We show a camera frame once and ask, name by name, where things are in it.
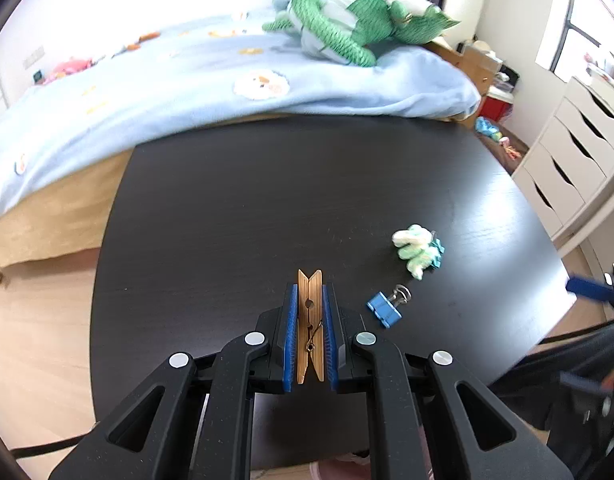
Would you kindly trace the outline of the wooden clothespin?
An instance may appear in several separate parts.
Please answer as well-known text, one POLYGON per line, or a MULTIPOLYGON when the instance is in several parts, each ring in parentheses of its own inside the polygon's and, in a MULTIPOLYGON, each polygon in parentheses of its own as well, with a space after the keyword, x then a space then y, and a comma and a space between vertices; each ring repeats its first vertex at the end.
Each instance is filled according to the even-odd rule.
POLYGON ((319 382, 325 378, 324 322, 322 271, 316 270, 307 276, 297 271, 297 347, 296 379, 298 385, 305 382, 309 367, 316 373, 319 382))

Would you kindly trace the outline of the pink plush toy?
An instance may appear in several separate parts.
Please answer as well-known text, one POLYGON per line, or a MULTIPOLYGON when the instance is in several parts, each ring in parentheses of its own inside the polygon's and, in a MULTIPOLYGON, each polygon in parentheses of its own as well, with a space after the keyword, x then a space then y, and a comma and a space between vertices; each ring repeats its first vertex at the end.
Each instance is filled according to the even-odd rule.
POLYGON ((80 73, 92 66, 93 62, 91 60, 72 60, 60 63, 60 65, 55 66, 53 70, 50 70, 49 73, 43 76, 42 84, 49 84, 54 80, 80 73))

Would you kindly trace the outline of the crumpled green white wrapper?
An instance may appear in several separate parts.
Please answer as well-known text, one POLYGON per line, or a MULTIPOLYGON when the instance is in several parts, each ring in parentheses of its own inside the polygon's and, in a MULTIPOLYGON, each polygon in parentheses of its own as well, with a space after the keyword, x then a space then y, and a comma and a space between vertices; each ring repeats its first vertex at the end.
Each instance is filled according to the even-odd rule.
POLYGON ((423 280, 424 272, 433 269, 429 242, 432 240, 433 231, 423 226, 413 224, 406 230, 396 231, 392 235, 392 243, 397 249, 400 260, 406 262, 406 268, 417 281, 423 280))

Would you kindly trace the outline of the red storage box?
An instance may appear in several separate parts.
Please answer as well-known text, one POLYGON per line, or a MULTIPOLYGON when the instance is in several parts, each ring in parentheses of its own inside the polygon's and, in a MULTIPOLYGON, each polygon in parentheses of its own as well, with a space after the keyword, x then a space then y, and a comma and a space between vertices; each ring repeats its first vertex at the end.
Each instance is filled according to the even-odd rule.
POLYGON ((501 122, 511 113, 513 101, 512 93, 490 86, 483 98, 478 115, 492 122, 501 122))

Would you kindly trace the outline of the dark blue binder clip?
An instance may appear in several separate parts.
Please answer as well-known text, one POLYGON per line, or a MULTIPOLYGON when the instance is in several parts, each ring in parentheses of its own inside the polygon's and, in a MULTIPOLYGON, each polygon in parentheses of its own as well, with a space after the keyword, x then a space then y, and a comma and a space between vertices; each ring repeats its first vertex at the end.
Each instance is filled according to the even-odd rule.
POLYGON ((391 328, 401 320, 401 313, 398 307, 408 304, 411 300, 411 292, 408 287, 398 284, 392 294, 386 296, 383 292, 378 292, 368 302, 367 308, 380 321, 383 327, 391 328))

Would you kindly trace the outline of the light blue binder clip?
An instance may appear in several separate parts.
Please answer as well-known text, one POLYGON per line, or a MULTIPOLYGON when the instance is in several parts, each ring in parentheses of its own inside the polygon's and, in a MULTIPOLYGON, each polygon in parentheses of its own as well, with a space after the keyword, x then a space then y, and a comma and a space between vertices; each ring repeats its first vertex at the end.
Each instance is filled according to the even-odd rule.
POLYGON ((433 269, 441 267, 441 260, 445 252, 445 247, 441 244, 441 240, 432 233, 432 240, 429 242, 429 251, 431 252, 431 263, 433 269))

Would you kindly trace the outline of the light blue bed blanket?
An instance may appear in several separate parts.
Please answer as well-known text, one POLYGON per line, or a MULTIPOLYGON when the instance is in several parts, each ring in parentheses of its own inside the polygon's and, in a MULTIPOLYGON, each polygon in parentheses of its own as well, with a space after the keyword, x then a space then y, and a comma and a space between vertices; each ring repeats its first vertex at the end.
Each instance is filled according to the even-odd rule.
POLYGON ((264 32, 265 12, 173 27, 139 50, 32 88, 0 115, 0 217, 28 195, 135 146, 265 113, 468 116, 470 78, 421 47, 358 67, 264 32))

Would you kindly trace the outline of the brown pet bed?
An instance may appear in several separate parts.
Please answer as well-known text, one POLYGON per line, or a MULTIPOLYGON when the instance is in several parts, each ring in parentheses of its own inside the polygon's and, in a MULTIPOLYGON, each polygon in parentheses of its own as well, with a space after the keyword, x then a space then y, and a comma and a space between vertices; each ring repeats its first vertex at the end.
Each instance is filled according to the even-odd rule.
POLYGON ((480 116, 474 125, 476 136, 504 167, 508 174, 513 174, 530 148, 515 134, 505 127, 480 116))

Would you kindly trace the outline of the white drawer cabinet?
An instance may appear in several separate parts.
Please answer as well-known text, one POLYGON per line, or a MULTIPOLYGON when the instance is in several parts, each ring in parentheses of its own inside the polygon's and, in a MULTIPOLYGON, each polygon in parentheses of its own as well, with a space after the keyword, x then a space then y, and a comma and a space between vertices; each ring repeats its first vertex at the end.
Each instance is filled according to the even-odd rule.
POLYGON ((512 174, 560 256, 614 211, 614 91, 572 78, 554 114, 512 174))

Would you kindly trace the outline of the green plush dragon toy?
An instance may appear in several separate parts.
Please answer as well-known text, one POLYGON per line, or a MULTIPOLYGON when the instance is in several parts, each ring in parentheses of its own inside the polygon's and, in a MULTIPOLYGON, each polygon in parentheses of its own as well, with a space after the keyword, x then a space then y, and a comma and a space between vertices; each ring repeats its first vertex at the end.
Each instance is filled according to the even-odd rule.
POLYGON ((457 24, 429 0, 286 0, 263 29, 298 37, 313 58, 373 67, 373 46, 391 40, 422 46, 457 24))

